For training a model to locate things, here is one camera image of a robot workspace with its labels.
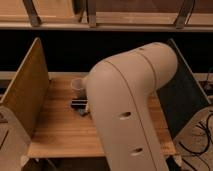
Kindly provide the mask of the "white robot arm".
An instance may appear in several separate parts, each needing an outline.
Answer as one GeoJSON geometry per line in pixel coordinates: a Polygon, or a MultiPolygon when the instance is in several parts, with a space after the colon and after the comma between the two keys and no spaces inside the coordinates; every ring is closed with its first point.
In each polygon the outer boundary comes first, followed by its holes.
{"type": "Polygon", "coordinates": [[[111,171],[169,171],[149,108],[149,95],[177,71],[177,56],[154,42],[98,62],[71,88],[89,105],[111,171]]]}

